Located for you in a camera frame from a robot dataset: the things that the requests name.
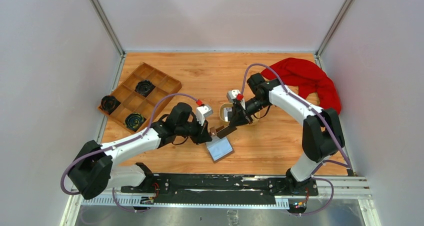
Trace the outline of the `beige oval tray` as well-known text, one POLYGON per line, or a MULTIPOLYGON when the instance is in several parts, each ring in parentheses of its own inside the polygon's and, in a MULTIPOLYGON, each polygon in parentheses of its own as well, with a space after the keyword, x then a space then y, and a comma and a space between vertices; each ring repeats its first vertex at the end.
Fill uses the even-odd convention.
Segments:
MULTIPOLYGON (((233 115, 232 107, 233 107, 233 104, 228 102, 228 103, 222 104, 220 109, 219 109, 220 122, 224 126, 228 126, 230 124, 230 119, 232 118, 232 115, 233 115)), ((259 122, 260 117, 261 117, 260 111, 255 113, 254 116, 252 117, 252 123, 247 124, 247 126, 256 125, 259 122)))

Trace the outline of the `brown leather card holder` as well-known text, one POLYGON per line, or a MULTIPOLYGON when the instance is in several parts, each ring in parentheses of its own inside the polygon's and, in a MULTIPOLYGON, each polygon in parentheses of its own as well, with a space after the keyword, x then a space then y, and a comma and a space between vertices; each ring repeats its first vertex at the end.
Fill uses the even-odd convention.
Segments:
POLYGON ((227 137, 218 137, 218 133, 224 128, 224 125, 217 128, 212 127, 209 132, 212 141, 205 143, 206 149, 208 150, 208 153, 214 163, 219 162, 234 152, 234 148, 230 144, 227 137))

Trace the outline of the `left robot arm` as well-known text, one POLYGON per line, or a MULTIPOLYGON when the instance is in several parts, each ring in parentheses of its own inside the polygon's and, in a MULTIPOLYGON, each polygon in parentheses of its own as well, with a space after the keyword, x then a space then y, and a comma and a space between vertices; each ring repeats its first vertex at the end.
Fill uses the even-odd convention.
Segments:
POLYGON ((170 114, 163 115, 139 133, 104 144, 94 140, 86 142, 67 176, 85 200, 109 188, 132 186, 142 193, 149 192, 153 187, 151 170, 143 163, 121 164, 136 155, 171 144, 176 137, 190 139, 197 145, 212 141, 207 121, 212 114, 209 105, 192 109, 189 104, 179 102, 170 114))

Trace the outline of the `black card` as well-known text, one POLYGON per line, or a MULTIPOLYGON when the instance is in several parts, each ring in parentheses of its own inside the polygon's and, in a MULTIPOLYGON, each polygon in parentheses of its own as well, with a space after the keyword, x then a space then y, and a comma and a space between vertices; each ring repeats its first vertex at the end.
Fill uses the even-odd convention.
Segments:
POLYGON ((216 136, 219 139, 222 139, 222 138, 225 138, 226 136, 228 136, 229 134, 233 133, 236 130, 237 130, 237 128, 234 127, 234 126, 222 125, 222 126, 220 126, 216 129, 216 136))

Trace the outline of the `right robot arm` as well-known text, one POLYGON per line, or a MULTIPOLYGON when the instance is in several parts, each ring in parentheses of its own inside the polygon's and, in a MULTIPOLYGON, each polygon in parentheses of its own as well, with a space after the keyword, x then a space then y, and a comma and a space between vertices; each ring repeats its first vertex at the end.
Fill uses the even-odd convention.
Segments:
POLYGON ((227 99, 232 103, 230 129, 251 124, 257 112, 270 106, 282 109, 302 126, 303 153, 286 172, 285 187, 290 194, 301 193, 319 165, 330 156, 337 152, 346 156, 344 134, 335 109, 309 103, 278 78, 265 80, 256 73, 247 79, 247 84, 254 94, 249 100, 244 99, 240 90, 227 92, 227 99))

